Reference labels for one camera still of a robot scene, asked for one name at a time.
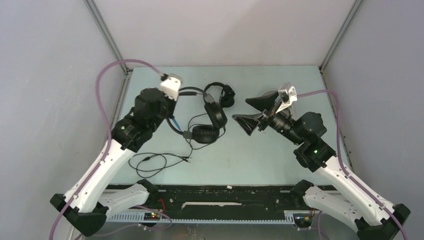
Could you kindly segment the white headphones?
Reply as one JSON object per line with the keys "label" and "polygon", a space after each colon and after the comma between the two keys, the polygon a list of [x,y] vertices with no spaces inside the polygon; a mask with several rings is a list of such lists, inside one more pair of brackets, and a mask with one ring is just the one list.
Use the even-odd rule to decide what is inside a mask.
{"label": "white headphones", "polygon": [[279,93],[277,90],[270,90],[261,95],[263,99],[268,99],[271,101],[275,101],[279,97]]}

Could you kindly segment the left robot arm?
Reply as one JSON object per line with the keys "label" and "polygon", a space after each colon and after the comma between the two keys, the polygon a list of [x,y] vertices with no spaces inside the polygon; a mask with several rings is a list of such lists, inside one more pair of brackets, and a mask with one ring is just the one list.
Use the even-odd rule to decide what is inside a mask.
{"label": "left robot arm", "polygon": [[173,115],[178,97],[178,90],[142,90],[134,106],[115,124],[111,138],[84,176],[65,194],[56,193],[50,199],[83,236],[93,236],[110,216],[129,208],[156,206],[158,189],[148,180],[139,180],[111,195],[103,192],[122,166],[152,138],[163,120]]}

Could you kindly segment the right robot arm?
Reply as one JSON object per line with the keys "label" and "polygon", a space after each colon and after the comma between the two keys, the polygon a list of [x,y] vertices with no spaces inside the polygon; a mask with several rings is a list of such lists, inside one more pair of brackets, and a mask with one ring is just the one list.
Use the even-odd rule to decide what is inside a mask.
{"label": "right robot arm", "polygon": [[404,223],[410,210],[404,204],[385,199],[344,164],[339,149],[324,140],[327,129],[322,116],[307,112],[298,119],[284,114],[300,97],[294,90],[278,90],[246,103],[257,114],[235,114],[232,118],[251,135],[254,130],[272,128],[297,146],[294,155],[298,163],[312,173],[327,179],[342,198],[325,193],[307,180],[292,189],[291,204],[297,209],[306,206],[318,209],[350,227],[361,240],[392,240],[398,233],[407,239]]}

